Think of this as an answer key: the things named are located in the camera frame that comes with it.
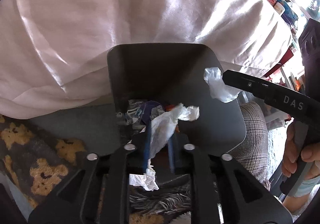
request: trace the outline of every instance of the screw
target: screw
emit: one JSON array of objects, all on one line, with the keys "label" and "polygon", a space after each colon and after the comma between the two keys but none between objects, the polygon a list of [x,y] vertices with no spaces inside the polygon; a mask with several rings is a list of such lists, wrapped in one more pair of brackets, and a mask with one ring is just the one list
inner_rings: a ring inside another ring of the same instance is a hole
[{"label": "screw", "polygon": [[184,148],[185,150],[192,151],[192,150],[195,149],[195,146],[194,146],[193,144],[191,144],[191,143],[187,143],[187,144],[185,144],[185,145],[183,146],[183,148]]},{"label": "screw", "polygon": [[89,161],[97,160],[98,159],[98,155],[96,155],[95,153],[90,153],[90,154],[87,155],[87,159]]},{"label": "screw", "polygon": [[224,160],[224,161],[231,161],[232,160],[232,155],[228,154],[228,153],[225,153],[221,156],[221,158]]},{"label": "screw", "polygon": [[128,143],[124,146],[124,149],[126,149],[127,151],[132,151],[136,148],[136,146],[134,144]]}]

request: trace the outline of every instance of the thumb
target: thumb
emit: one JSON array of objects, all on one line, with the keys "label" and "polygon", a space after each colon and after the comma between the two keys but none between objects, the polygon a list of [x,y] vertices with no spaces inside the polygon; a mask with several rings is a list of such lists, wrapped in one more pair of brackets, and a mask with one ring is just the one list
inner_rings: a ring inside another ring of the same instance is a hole
[{"label": "thumb", "polygon": [[305,162],[320,160],[320,143],[306,146],[301,152],[301,158]]}]

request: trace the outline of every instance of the white lettering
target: white lettering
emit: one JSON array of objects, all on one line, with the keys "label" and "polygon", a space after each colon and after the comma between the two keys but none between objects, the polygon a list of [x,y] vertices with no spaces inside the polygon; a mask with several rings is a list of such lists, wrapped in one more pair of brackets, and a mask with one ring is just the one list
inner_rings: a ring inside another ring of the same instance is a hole
[{"label": "white lettering", "polygon": [[292,103],[291,103],[290,106],[292,106],[292,105],[293,105],[294,107],[296,107],[296,101],[295,101],[295,100],[292,101]]},{"label": "white lettering", "polygon": [[289,102],[289,96],[285,96],[283,102],[284,102],[285,104],[287,104],[287,103]]}]

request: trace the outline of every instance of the bed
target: bed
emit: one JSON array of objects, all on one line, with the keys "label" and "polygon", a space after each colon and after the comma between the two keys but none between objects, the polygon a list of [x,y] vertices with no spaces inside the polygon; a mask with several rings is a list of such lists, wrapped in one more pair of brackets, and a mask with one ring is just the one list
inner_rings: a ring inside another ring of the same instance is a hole
[{"label": "bed", "polygon": [[107,53],[118,44],[202,43],[223,69],[261,77],[291,40],[267,0],[1,0],[0,114],[26,119],[110,95]]}]

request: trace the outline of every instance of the finger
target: finger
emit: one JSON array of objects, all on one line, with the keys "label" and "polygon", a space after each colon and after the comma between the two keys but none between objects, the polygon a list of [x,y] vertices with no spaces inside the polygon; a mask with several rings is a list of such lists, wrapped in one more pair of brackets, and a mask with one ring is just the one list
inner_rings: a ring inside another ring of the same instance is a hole
[{"label": "finger", "polygon": [[283,164],[282,164],[282,166],[281,166],[281,170],[282,170],[282,173],[283,173],[284,176],[287,176],[288,178],[291,177],[291,172],[289,172],[289,171],[284,167]]},{"label": "finger", "polygon": [[286,155],[292,163],[298,159],[298,149],[294,141],[286,141],[284,155]]},{"label": "finger", "polygon": [[306,174],[305,176],[305,180],[310,180],[310,179],[313,179],[315,177],[318,177],[320,175],[320,170],[319,168],[313,164],[310,171],[308,171],[308,173]]},{"label": "finger", "polygon": [[288,141],[292,140],[294,137],[294,132],[295,132],[294,125],[295,125],[295,121],[293,121],[287,128],[287,140]]},{"label": "finger", "polygon": [[308,145],[301,152],[301,158],[305,162],[320,160],[320,143]]},{"label": "finger", "polygon": [[287,156],[283,157],[282,165],[290,172],[295,173],[297,170],[297,163],[290,162]]}]

